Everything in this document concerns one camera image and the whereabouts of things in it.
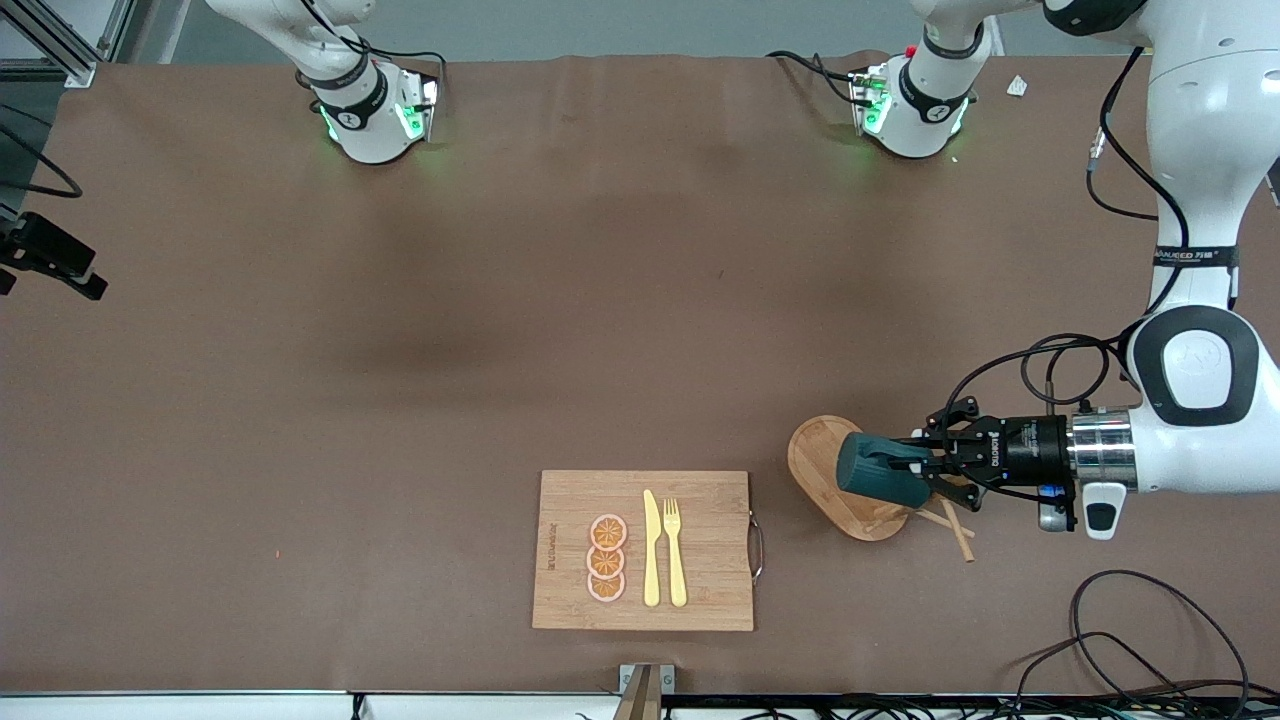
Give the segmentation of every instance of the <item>wooden block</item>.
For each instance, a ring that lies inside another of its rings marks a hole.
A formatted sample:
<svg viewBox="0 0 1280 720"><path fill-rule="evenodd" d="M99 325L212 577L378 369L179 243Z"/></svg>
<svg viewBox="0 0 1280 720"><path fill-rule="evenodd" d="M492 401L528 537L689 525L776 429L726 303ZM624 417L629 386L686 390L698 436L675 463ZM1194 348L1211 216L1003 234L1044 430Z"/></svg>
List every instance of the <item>wooden block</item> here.
<svg viewBox="0 0 1280 720"><path fill-rule="evenodd" d="M644 605L645 489L680 500L680 550L689 605L671 603L667 538L658 541L662 602ZM741 471L545 470L538 519L534 628L588 630L751 630L748 560L750 497ZM627 524L626 591L600 602L586 589L588 530L614 514Z"/></svg>

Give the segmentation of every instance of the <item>oval wooden board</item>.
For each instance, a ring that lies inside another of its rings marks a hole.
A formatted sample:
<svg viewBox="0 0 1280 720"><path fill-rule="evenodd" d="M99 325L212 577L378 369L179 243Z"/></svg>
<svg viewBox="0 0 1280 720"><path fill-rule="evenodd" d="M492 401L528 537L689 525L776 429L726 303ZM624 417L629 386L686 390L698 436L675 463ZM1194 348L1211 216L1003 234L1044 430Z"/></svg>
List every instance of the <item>oval wooden board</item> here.
<svg viewBox="0 0 1280 720"><path fill-rule="evenodd" d="M910 512L900 505L851 495L836 486L836 459L849 433L858 425L835 415L808 420L791 436L787 465L800 489L818 506L828 520L851 538L882 541L893 537ZM886 515L901 511L900 518L882 521Z"/></svg>

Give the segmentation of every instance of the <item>metal bracket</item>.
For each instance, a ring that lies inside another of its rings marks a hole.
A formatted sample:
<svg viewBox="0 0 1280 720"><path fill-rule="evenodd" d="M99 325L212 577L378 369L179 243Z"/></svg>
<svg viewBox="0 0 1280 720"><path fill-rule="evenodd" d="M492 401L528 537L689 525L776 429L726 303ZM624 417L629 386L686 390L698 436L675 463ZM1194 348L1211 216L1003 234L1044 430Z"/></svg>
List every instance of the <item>metal bracket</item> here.
<svg viewBox="0 0 1280 720"><path fill-rule="evenodd" d="M623 693L627 689L627 683L631 682L631 675L635 675L636 669L640 664L635 665L618 665L618 692ZM676 666L675 665L650 665L658 671L658 687L662 688L662 694L676 694Z"/></svg>
<svg viewBox="0 0 1280 720"><path fill-rule="evenodd" d="M81 37L45 0L0 0L0 18L67 73L67 87L88 87L102 54Z"/></svg>

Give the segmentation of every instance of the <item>green led light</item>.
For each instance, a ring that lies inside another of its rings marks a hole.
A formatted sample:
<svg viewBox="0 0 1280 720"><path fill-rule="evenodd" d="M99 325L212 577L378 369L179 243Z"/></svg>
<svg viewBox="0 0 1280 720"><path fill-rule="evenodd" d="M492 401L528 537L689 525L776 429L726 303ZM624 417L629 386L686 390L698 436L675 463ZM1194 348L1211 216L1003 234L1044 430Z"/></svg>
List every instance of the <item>green led light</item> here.
<svg viewBox="0 0 1280 720"><path fill-rule="evenodd" d="M329 140L333 140L334 142L339 142L338 141L338 131L333 129L333 122L329 119L329 113L325 111L324 105L320 106L320 117L324 118L324 124L325 124L325 127L329 128Z"/></svg>
<svg viewBox="0 0 1280 720"><path fill-rule="evenodd" d="M876 135L884 127L884 111L892 104L892 99L888 92L881 92L879 97L867 109L867 117L863 120L863 129Z"/></svg>
<svg viewBox="0 0 1280 720"><path fill-rule="evenodd" d="M396 110L401 119L401 124L404 126L404 135L407 135L410 140L422 137L422 133L425 132L422 129L422 114L413 108L402 108L398 104L396 105Z"/></svg>
<svg viewBox="0 0 1280 720"><path fill-rule="evenodd" d="M951 126L951 135L960 132L960 123L964 122L964 111L968 109L969 109L969 100L965 99L965 101L961 102L960 108L956 110L956 122L954 126Z"/></svg>

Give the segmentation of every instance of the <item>gray wall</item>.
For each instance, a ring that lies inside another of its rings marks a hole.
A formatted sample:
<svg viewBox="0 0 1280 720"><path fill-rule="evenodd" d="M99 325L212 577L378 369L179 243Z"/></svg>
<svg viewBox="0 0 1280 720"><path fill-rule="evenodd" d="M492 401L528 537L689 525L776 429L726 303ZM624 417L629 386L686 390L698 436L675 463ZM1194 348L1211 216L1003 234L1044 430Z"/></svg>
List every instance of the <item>gray wall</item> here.
<svg viewBox="0 0 1280 720"><path fill-rule="evenodd" d="M1123 53L1065 36L1038 10L1005 15L1009 55ZM906 0L383 0L360 32L392 50L451 60L541 60L561 55L735 55L771 50L846 55L916 42ZM195 0L175 63L270 63L265 41Z"/></svg>

